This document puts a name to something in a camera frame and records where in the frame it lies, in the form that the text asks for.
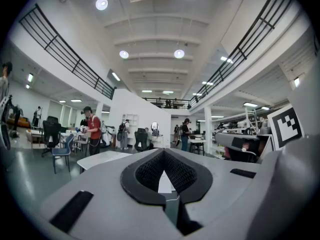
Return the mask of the blue chair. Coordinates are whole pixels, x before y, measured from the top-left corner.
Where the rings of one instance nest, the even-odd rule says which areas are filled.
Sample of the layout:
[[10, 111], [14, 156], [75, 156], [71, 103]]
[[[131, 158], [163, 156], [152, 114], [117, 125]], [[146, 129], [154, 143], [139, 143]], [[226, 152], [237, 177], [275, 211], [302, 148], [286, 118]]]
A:
[[58, 157], [65, 158], [65, 164], [68, 167], [68, 171], [70, 172], [70, 155], [72, 153], [73, 142], [74, 142], [74, 134], [70, 134], [66, 139], [64, 146], [62, 148], [53, 148], [51, 150], [52, 154], [52, 164], [53, 164], [53, 171], [56, 174], [56, 159]]

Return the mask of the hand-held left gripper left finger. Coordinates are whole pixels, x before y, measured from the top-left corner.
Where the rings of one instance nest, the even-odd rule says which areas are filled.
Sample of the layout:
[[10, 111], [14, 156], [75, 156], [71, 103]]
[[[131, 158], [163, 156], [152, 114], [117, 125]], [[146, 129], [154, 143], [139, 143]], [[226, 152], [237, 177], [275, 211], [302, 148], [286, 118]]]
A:
[[122, 171], [155, 153], [140, 152], [86, 170], [45, 199], [40, 215], [49, 221], [78, 191], [93, 198], [70, 231], [72, 237], [180, 237], [163, 208], [136, 202], [123, 190]]

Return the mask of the black balcony railing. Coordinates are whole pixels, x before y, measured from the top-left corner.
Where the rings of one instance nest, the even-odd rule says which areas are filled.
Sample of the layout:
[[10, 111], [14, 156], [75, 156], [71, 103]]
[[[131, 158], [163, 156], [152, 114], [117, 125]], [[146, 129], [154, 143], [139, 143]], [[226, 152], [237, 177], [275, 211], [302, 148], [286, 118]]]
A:
[[291, 5], [292, 0], [266, 0], [261, 11], [230, 55], [211, 75], [208, 82], [188, 101], [187, 109], [193, 108], [223, 83], [276, 28], [278, 22]]
[[37, 3], [18, 22], [43, 50], [64, 68], [100, 94], [113, 99], [115, 89], [72, 49]]

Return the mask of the white open shelf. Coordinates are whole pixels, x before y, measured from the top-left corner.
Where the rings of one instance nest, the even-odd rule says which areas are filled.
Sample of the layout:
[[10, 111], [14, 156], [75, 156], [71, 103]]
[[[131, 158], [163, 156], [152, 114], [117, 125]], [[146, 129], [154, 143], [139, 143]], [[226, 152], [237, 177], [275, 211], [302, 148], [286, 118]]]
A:
[[128, 120], [129, 126], [128, 126], [128, 136], [133, 136], [134, 133], [139, 128], [139, 115], [138, 114], [123, 114], [122, 115], [122, 122], [125, 123], [125, 121]]

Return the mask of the orange sofa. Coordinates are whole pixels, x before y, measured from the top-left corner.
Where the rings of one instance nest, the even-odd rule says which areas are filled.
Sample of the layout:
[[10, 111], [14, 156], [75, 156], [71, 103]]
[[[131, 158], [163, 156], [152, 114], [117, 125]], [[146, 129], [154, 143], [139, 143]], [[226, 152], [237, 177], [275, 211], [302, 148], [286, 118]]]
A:
[[[6, 123], [8, 125], [14, 125], [15, 124], [15, 119], [14, 118], [8, 118]], [[21, 128], [31, 128], [30, 120], [26, 117], [20, 117], [19, 120], [17, 121], [17, 126]]]

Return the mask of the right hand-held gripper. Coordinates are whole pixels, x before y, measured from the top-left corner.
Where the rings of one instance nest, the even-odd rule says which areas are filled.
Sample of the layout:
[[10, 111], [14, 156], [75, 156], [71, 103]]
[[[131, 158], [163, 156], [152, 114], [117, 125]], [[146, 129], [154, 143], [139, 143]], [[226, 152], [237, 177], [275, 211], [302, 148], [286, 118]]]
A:
[[304, 136], [280, 151], [273, 151], [271, 134], [215, 135], [224, 159], [261, 163], [245, 191], [255, 204], [247, 235], [190, 234], [187, 240], [320, 239], [320, 68], [305, 76], [289, 101]]

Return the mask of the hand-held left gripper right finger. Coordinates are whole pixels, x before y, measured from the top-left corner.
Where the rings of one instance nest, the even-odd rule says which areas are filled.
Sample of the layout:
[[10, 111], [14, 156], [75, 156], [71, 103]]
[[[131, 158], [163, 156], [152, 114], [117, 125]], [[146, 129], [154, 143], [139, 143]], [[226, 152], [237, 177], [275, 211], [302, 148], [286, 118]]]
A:
[[221, 160], [169, 148], [168, 152], [194, 162], [197, 179], [189, 187], [192, 194], [200, 195], [185, 204], [189, 219], [200, 224], [193, 236], [245, 236], [255, 211], [253, 197], [246, 196], [252, 179], [232, 173], [233, 169], [257, 173], [260, 164]]

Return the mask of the black office chair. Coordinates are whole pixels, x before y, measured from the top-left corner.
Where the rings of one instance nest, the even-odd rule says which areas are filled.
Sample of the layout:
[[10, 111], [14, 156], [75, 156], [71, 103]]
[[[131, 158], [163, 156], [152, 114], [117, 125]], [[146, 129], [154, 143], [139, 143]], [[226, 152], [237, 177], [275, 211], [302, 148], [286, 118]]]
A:
[[134, 132], [134, 136], [134, 148], [137, 152], [144, 152], [149, 150], [149, 144], [147, 143], [149, 136], [144, 128], [138, 128], [137, 131]]
[[48, 116], [47, 120], [43, 121], [43, 129], [41, 131], [42, 141], [45, 148], [41, 154], [42, 157], [46, 153], [52, 151], [59, 143], [61, 139], [61, 124], [57, 117]]

